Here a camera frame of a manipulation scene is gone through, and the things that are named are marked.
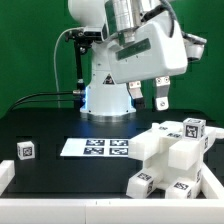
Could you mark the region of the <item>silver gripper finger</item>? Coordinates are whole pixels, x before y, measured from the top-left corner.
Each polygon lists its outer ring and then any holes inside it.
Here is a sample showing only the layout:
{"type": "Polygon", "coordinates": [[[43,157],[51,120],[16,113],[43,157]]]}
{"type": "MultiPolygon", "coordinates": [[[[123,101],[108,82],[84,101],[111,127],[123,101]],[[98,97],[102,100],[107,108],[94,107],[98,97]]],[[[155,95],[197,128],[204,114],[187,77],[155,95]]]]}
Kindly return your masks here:
{"type": "Polygon", "coordinates": [[[168,76],[157,77],[154,79],[155,87],[155,107],[158,111],[169,108],[168,93],[170,88],[170,78],[168,76]]]}
{"type": "Polygon", "coordinates": [[[141,82],[134,81],[128,83],[128,92],[133,99],[134,106],[136,109],[144,109],[145,101],[141,91],[141,82]]]}

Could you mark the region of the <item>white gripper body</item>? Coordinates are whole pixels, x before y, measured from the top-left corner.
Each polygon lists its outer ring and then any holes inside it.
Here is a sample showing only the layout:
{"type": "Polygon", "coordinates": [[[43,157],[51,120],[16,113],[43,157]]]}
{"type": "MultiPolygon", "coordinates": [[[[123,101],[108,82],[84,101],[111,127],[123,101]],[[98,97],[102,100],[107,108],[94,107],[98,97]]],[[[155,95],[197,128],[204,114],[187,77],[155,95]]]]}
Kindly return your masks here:
{"type": "Polygon", "coordinates": [[[116,28],[108,30],[108,58],[117,84],[174,76],[186,72],[188,60],[179,23],[167,12],[143,23],[134,41],[119,44],[116,28]]]}

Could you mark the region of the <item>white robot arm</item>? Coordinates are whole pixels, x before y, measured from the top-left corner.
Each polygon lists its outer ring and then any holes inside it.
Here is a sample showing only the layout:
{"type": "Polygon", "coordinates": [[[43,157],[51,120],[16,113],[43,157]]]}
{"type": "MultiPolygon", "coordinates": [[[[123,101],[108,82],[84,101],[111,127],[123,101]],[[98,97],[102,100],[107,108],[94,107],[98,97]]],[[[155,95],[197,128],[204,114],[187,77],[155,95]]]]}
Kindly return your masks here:
{"type": "Polygon", "coordinates": [[[80,26],[76,59],[92,52],[81,116],[120,121],[144,106],[141,82],[155,82],[155,108],[169,107],[170,78],[188,65],[182,30],[169,0],[68,0],[80,26]]]}

